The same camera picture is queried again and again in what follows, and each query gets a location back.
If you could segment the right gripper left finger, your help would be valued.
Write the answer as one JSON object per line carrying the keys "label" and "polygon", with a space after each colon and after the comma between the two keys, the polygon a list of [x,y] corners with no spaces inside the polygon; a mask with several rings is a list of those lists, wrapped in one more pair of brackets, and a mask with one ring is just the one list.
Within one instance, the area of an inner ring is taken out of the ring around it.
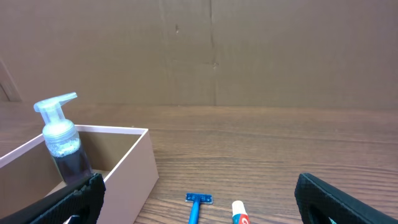
{"label": "right gripper left finger", "polygon": [[98,221],[106,187],[94,173],[1,219],[1,223],[92,223]]}

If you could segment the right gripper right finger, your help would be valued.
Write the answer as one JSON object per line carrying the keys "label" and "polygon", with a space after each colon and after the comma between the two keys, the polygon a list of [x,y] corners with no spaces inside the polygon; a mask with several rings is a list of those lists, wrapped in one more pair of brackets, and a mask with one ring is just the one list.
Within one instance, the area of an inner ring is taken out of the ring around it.
{"label": "right gripper right finger", "polygon": [[304,223],[397,224],[396,219],[310,173],[299,175],[294,194]]}

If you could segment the clear soap pump bottle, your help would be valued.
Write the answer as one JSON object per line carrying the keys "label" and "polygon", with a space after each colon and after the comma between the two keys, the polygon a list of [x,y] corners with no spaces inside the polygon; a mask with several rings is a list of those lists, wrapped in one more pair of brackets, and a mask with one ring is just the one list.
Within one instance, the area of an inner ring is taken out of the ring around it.
{"label": "clear soap pump bottle", "polygon": [[42,135],[63,181],[73,184],[92,173],[89,159],[75,124],[66,119],[62,106],[77,97],[75,92],[48,98],[34,104],[45,126]]}

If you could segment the green red toothpaste tube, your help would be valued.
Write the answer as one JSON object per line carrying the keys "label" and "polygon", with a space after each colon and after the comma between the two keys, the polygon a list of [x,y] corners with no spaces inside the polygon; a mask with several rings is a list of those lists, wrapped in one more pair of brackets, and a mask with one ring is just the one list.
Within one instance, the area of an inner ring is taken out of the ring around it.
{"label": "green red toothpaste tube", "polygon": [[236,200],[232,203],[232,219],[233,224],[250,224],[250,220],[244,204],[240,200]]}

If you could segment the blue disposable razor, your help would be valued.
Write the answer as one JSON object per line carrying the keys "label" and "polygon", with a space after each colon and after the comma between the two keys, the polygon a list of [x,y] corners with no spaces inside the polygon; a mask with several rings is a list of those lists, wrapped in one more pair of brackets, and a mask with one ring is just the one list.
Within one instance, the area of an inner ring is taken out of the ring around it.
{"label": "blue disposable razor", "polygon": [[211,194],[187,193],[185,201],[193,203],[188,224],[197,224],[199,219],[200,205],[213,204],[213,196]]}

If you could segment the white cardboard box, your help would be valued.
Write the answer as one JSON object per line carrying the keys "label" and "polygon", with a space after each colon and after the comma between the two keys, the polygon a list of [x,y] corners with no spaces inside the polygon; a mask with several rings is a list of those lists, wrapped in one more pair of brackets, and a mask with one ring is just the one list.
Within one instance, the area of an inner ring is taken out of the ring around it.
{"label": "white cardboard box", "polygon": [[[144,128],[78,125],[92,169],[106,191],[98,223],[134,223],[159,175]],[[1,217],[65,186],[42,135],[1,158]]]}

